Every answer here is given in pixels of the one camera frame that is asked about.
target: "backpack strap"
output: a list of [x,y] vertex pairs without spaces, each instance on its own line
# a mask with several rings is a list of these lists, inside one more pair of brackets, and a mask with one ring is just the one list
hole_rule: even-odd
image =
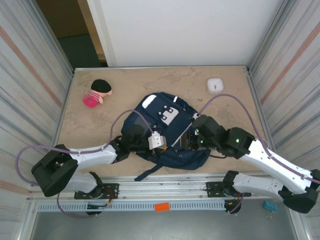
[[154,172],[158,171],[162,167],[163,167],[162,165],[157,164],[153,168],[151,168],[151,169],[145,171],[144,173],[140,174],[139,176],[137,176],[134,180],[136,182],[141,181],[142,179],[146,178],[150,174],[153,174]]

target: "wooden tabletop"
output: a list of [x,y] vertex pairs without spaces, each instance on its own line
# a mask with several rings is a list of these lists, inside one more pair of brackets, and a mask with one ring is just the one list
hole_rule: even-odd
[[[255,103],[246,79],[243,66],[201,66],[201,67],[164,67],[137,69],[95,69],[76,71],[66,112],[64,115],[59,144],[67,148],[89,148],[106,143],[110,136],[110,127],[123,111],[134,109],[142,98],[154,92],[167,92],[187,101],[196,110],[200,110],[213,95],[207,91],[207,80],[221,78],[223,93],[238,97],[252,115],[257,128],[263,135]],[[83,104],[84,94],[90,90],[95,79],[105,79],[112,86],[113,94],[104,98],[104,104],[89,108]],[[203,112],[212,116],[226,129],[240,127],[255,135],[254,129],[241,106],[232,98],[219,97]],[[113,129],[114,137],[120,130],[126,116],[123,116]],[[87,171],[94,171],[100,177],[137,176],[154,167],[134,153],[118,163],[97,165]],[[226,173],[228,170],[239,172],[259,171],[255,166],[236,160],[209,158],[197,170],[180,170],[162,167],[154,175],[185,173]]]

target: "doorway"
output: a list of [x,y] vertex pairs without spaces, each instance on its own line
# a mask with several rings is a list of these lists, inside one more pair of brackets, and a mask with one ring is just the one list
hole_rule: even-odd
[[87,0],[36,0],[73,69],[108,64]]

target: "metal bracket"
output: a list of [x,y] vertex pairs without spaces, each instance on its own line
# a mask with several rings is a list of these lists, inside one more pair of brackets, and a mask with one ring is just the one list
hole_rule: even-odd
[[102,193],[97,198],[92,198],[89,193],[82,191],[76,191],[74,193],[74,199],[77,200],[92,200],[92,199],[117,199],[119,193],[119,183],[103,183]]
[[[222,186],[222,181],[208,181],[205,183],[205,188],[204,189],[208,195],[208,198],[221,198],[221,197],[235,197],[227,195],[224,191],[224,188]],[[250,192],[245,192],[244,196],[245,197],[251,197]]]

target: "white patch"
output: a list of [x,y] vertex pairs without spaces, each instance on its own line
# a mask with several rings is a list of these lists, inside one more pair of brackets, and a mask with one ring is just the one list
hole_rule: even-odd
[[153,95],[153,94],[150,95],[150,96],[148,96],[148,97],[146,98],[146,100],[143,101],[142,107],[143,107],[144,109],[146,109],[146,108],[149,106],[149,104],[152,103],[152,101],[153,101],[155,98],[156,98],[156,95]]
[[175,119],[178,115],[179,111],[173,107],[170,107],[168,110],[164,111],[162,114],[162,122],[164,122],[167,126]]

